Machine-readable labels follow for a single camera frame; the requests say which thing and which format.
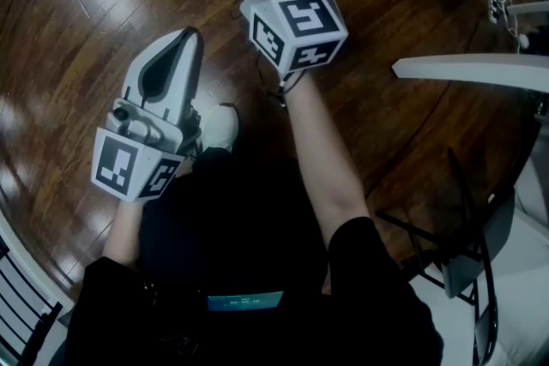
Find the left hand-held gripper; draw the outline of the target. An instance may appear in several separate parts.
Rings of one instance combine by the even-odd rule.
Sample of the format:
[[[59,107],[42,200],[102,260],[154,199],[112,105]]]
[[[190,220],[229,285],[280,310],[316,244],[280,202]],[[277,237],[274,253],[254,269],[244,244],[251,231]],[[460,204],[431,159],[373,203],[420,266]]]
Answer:
[[[106,126],[96,131],[93,184],[128,202],[163,194],[201,134],[200,116],[188,107],[202,55],[202,35],[185,27],[156,39],[131,62],[124,99],[115,100]]]

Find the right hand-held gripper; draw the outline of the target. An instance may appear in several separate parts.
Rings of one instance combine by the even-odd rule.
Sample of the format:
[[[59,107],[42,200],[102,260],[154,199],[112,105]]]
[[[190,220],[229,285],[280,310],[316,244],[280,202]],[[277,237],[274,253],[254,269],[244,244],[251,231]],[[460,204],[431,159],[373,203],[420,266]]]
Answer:
[[[279,75],[331,63],[348,37],[335,0],[242,0],[240,10]]]

